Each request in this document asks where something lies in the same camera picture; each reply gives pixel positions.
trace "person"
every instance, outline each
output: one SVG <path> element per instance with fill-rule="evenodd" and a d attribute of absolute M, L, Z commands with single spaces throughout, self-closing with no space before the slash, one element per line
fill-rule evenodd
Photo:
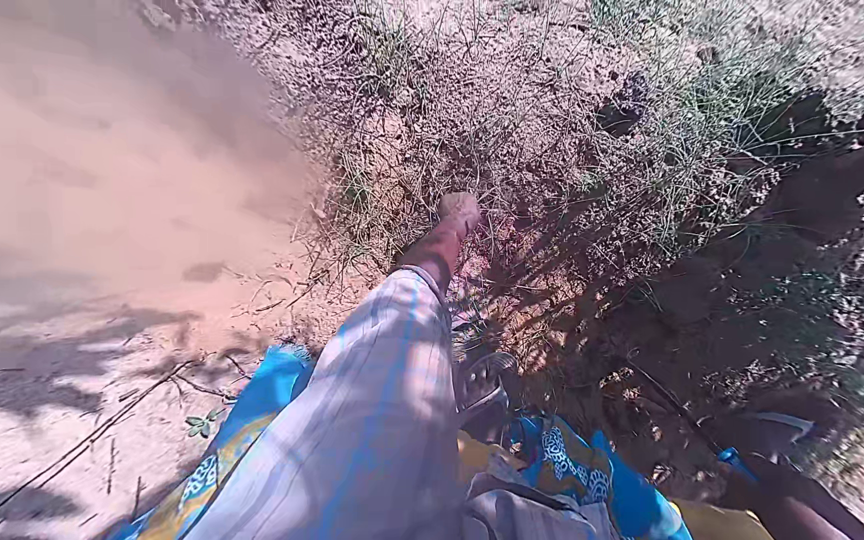
<path fill-rule="evenodd" d="M 438 216 L 315 362 L 270 347 L 195 472 L 111 538 L 691 538 L 601 432 L 590 444 L 558 416 L 519 415 L 511 455 L 460 430 L 444 293 L 481 215 L 450 193 Z"/>

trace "weed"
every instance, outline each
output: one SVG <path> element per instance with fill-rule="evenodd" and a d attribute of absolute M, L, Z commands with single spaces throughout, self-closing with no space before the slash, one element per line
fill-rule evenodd
<path fill-rule="evenodd" d="M 188 428 L 188 436 L 201 436 L 203 439 L 208 439 L 212 434 L 212 423 L 215 422 L 224 409 L 213 408 L 202 416 L 186 416 L 185 423 Z"/>

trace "dirt ground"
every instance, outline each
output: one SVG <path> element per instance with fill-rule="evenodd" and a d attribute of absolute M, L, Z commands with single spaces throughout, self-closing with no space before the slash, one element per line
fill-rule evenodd
<path fill-rule="evenodd" d="M 187 415 L 276 339 L 324 343 L 367 291 L 304 295 L 315 172 L 250 117 L 264 89 L 232 53 L 45 19 L 0 18 L 0 502 L 25 486 L 0 538 L 135 515 L 205 448 Z"/>

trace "hand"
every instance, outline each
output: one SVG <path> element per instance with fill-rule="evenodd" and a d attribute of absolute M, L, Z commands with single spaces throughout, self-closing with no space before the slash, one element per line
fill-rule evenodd
<path fill-rule="evenodd" d="M 479 224 L 482 212 L 472 193 L 446 193 L 438 200 L 438 219 L 457 225 L 464 237 Z"/>

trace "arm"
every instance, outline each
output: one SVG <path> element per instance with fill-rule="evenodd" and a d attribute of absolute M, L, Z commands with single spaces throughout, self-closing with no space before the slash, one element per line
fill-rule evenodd
<path fill-rule="evenodd" d="M 462 242 L 479 223 L 481 213 L 472 193 L 448 193 L 438 202 L 438 217 L 438 225 L 405 251 L 398 263 L 425 270 L 445 294 Z"/>

